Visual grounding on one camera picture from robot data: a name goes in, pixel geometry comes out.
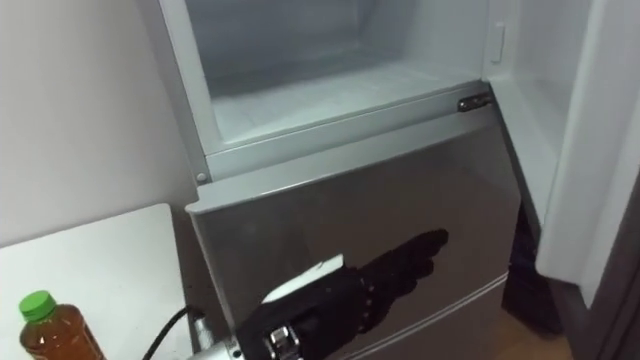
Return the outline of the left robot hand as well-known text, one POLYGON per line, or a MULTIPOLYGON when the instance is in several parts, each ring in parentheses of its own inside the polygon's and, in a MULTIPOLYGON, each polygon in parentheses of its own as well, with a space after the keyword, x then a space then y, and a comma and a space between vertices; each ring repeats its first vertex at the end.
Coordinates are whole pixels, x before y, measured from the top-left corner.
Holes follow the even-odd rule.
POLYGON ((263 303, 237 328, 246 359, 325 359, 378 326, 392 304, 433 273, 448 242, 438 229, 421 233, 366 265, 343 264, 278 299, 263 303))

